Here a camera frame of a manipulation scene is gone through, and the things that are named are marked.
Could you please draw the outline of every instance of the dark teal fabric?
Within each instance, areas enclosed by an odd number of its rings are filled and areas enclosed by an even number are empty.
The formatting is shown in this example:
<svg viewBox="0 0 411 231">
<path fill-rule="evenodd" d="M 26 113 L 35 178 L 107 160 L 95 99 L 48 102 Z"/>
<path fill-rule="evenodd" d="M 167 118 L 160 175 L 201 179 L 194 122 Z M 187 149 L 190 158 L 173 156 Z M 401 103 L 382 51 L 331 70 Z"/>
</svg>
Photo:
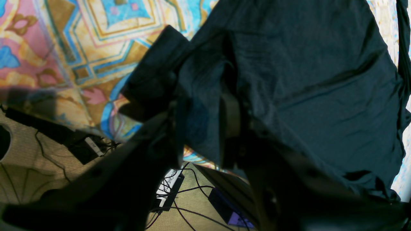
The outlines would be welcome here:
<svg viewBox="0 0 411 231">
<path fill-rule="evenodd" d="M 365 0 L 220 0 L 192 41 L 167 27 L 125 91 L 150 111 L 180 87 L 193 101 L 187 144 L 218 163 L 231 79 L 284 144 L 358 194 L 399 199 L 390 186 L 410 123 L 410 28 L 406 1 L 397 10 L 399 70 Z M 367 174 L 345 177 L 356 172 Z"/>
</svg>

